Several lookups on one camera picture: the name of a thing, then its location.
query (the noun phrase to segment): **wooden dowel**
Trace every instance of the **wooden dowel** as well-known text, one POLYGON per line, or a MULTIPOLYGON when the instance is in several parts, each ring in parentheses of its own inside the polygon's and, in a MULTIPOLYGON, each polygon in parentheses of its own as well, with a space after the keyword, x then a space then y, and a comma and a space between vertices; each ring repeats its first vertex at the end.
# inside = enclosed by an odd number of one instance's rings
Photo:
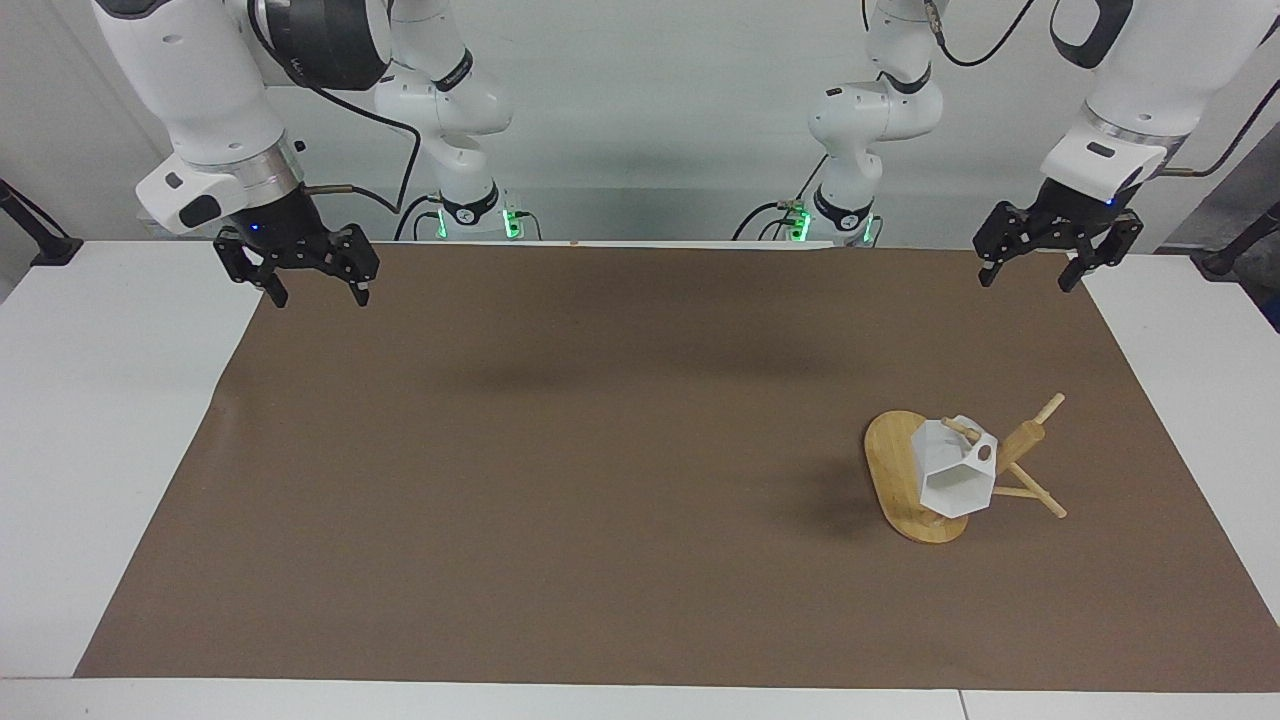
POLYGON ((1036 419, 1032 421, 1038 425, 1043 425, 1044 421, 1048 420, 1053 415, 1053 413, 1057 411, 1057 407, 1062 405, 1064 400, 1066 400, 1066 396, 1062 395, 1061 392, 1055 395, 1053 398, 1048 401, 1048 405, 1042 407, 1039 414, 1036 415, 1036 419))
POLYGON ((1004 486, 996 486, 996 489, 991 495, 1002 495, 1005 497, 1029 497, 1032 500, 1039 500, 1039 496, 1027 488, 1006 488, 1004 486))
POLYGON ((982 439, 982 433, 970 427, 961 425, 955 420, 955 418, 943 418, 942 424, 946 425, 948 429, 952 429, 963 434, 964 438, 969 442, 978 442, 979 439, 982 439))
POLYGON ((1036 497, 1038 497, 1039 501, 1044 503, 1044 507, 1048 507, 1050 511, 1053 512, 1053 515, 1057 515, 1059 519, 1066 518, 1066 509, 1059 505, 1059 502, 1053 500, 1053 496, 1051 496, 1048 491, 1046 491, 1043 487, 1041 487, 1039 483, 1037 483, 1030 475, 1028 475, 1027 470, 1023 470, 1021 465, 1014 462, 1009 466, 1009 471, 1012 473, 1014 477, 1018 478, 1020 483, 1027 486, 1027 489, 1036 493, 1036 497))

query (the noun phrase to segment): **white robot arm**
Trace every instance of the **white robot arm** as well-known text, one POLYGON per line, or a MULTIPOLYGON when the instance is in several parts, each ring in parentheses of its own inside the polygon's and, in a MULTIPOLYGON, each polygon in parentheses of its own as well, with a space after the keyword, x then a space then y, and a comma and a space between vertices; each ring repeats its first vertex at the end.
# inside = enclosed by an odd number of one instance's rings
POLYGON ((507 129, 512 108, 462 44, 449 0, 397 0, 390 33, 393 74, 374 90, 374 104, 422 133, 440 186, 442 234, 518 233, 488 156, 471 137, 507 129))
POLYGON ((511 225, 518 232, 485 154, 467 137, 504 129, 511 108, 458 38, 448 0, 393 0, 390 10, 385 0, 95 0, 93 12, 173 142, 173 155, 138 184, 143 208, 174 233, 225 218, 237 232, 215 249, 228 274, 276 305, 288 293, 275 270, 298 268, 338 277, 364 305, 378 255, 358 225, 324 225, 311 200, 321 188, 302 182, 246 42, 330 99, 325 90, 378 86, 375 102, 392 124, 417 129, 438 165, 445 224, 477 232, 506 220, 507 234, 511 225), (384 77, 393 56, 399 68, 384 77))
POLYGON ((982 284, 1041 247, 1076 251, 1059 278, 1064 291, 1119 264, 1142 231, 1129 201, 1161 173, 1277 14, 1280 0, 1059 0, 1053 44, 1097 82, 1044 159, 1036 202, 998 204, 974 237, 982 284))
MULTIPOLYGON (((938 1, 938 10, 947 0, 938 1)), ((879 70, 873 82, 827 91, 809 115, 809 131, 831 156, 806 211, 818 236, 852 243, 872 219, 883 168, 874 142, 928 133, 942 118, 942 92, 929 82, 934 38, 922 0, 879 0, 870 19, 868 55, 879 70)))

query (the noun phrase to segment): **white geometric object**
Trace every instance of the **white geometric object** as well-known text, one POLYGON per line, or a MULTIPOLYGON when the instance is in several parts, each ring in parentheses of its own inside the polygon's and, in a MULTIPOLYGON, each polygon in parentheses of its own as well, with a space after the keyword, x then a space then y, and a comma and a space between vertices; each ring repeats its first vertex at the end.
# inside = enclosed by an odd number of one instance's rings
POLYGON ((941 420, 925 420, 911 436, 920 505, 951 519, 984 510, 996 487, 996 438, 969 418, 956 421, 982 438, 970 443, 941 420))

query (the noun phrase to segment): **gray wall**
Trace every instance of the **gray wall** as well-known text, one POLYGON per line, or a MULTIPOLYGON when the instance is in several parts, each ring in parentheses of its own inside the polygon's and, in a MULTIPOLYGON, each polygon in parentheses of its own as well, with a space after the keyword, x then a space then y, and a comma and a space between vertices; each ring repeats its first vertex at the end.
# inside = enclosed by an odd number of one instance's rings
MULTIPOLYGON (((168 141, 110 60, 88 3, 0 6, 0 174, 76 233, 138 237, 132 186, 168 141)), ((956 3, 947 15, 954 50, 986 50, 1019 6, 956 3)), ((942 126, 882 150, 884 245, 966 247, 997 200, 1034 196, 1043 155, 1091 86, 1047 41, 1051 6, 1039 3, 995 61, 936 64, 942 126)), ((488 141, 495 170, 553 238, 726 237, 748 209, 794 195, 820 155, 805 117, 822 90, 874 77, 854 0, 456 0, 456 9, 476 56, 517 105, 511 131, 488 141)), ((1276 67, 1280 42, 1271 42, 1222 91, 1179 164, 1211 161, 1276 67)), ((404 138, 301 88, 270 97, 311 147, 302 155, 311 182, 392 190, 404 138)), ((1242 150, 1277 118, 1280 104, 1242 150)), ((1167 238, 1220 179, 1146 188, 1135 202, 1148 228, 1139 250, 1167 238)), ((416 190, 430 186, 430 172, 419 172, 416 190)), ((392 219, 367 202, 321 202, 333 224, 392 232, 392 219)), ((5 258, 0 275, 17 272, 5 258)))
POLYGON ((1272 128, 1169 237, 1171 245, 1219 249, 1280 201, 1280 127, 1272 128))

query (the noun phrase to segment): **brown paper sheet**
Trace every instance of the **brown paper sheet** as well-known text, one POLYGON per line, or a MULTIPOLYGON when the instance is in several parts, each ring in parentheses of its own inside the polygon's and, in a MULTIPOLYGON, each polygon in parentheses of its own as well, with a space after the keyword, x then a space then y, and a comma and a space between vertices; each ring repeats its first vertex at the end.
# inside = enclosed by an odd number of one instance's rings
POLYGON ((1280 691, 1280 632, 1061 258, 384 247, 260 307, 78 676, 1280 691), (899 537, 877 414, 1069 510, 899 537))

